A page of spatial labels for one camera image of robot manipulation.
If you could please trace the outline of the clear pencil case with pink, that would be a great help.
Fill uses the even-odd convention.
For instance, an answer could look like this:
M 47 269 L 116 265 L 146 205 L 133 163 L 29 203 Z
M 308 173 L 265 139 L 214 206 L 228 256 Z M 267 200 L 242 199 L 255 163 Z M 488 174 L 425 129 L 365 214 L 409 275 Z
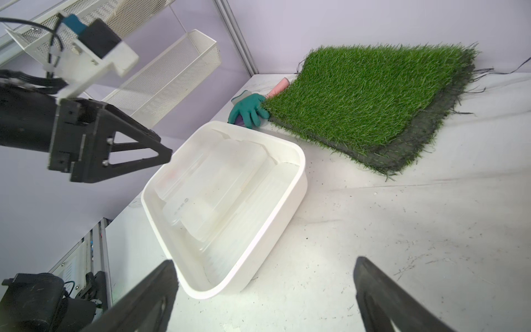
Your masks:
M 154 181 L 156 194 L 167 200 L 180 188 L 199 165 L 208 157 L 211 150 L 224 140 L 222 136 L 213 136 L 197 141 L 186 141 L 164 165 Z

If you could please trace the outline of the white plastic storage box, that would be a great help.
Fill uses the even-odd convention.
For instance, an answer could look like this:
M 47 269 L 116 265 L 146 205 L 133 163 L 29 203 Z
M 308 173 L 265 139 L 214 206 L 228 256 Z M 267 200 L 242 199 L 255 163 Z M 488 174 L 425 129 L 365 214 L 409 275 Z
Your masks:
M 141 201 L 185 293 L 206 300 L 246 288 L 307 187 L 299 145 L 212 121 L 149 180 Z

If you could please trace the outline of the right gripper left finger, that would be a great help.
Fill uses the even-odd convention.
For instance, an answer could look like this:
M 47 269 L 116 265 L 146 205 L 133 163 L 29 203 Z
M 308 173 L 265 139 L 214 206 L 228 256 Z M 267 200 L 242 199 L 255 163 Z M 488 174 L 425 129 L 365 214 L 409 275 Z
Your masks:
M 84 331 L 166 331 L 178 292 L 171 260 L 163 261 Z

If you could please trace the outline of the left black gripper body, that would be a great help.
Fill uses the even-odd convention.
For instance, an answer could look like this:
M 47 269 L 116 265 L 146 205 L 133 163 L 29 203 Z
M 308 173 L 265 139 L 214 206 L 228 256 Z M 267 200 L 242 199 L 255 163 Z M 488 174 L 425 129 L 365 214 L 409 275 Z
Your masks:
M 1 145 L 45 152 L 48 169 L 76 183 L 108 178 L 108 106 L 1 85 Z

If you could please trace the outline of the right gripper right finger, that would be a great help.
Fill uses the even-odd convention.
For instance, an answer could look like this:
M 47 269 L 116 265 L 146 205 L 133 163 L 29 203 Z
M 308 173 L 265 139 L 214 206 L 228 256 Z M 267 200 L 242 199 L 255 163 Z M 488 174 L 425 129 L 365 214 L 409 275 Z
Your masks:
M 368 258 L 357 258 L 353 280 L 366 331 L 452 330 Z

